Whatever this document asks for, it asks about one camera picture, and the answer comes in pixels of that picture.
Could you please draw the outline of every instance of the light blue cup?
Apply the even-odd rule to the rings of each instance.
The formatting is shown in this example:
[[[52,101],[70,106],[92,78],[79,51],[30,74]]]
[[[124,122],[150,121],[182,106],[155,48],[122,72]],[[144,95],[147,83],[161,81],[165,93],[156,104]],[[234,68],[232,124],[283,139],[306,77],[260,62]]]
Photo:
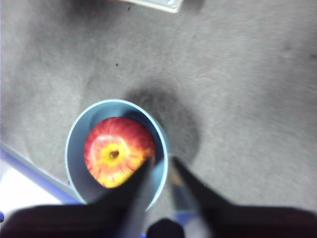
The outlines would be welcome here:
[[[79,200],[90,203],[105,195],[110,189],[100,185],[89,173],[84,160],[84,144],[89,131],[100,121],[110,117],[129,117],[146,126],[156,143],[156,162],[151,170],[151,189],[148,191],[148,210],[158,199],[167,177],[167,136],[161,125],[139,106],[120,99],[97,102],[84,110],[73,123],[65,147],[67,176]]]

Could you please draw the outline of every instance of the apple stem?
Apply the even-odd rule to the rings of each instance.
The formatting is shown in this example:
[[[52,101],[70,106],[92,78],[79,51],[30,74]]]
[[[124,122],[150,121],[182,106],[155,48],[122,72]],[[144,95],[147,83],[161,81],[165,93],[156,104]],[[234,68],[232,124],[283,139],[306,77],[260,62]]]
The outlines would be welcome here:
[[[119,151],[118,150],[113,150],[110,152],[110,158],[115,159],[119,156]]]

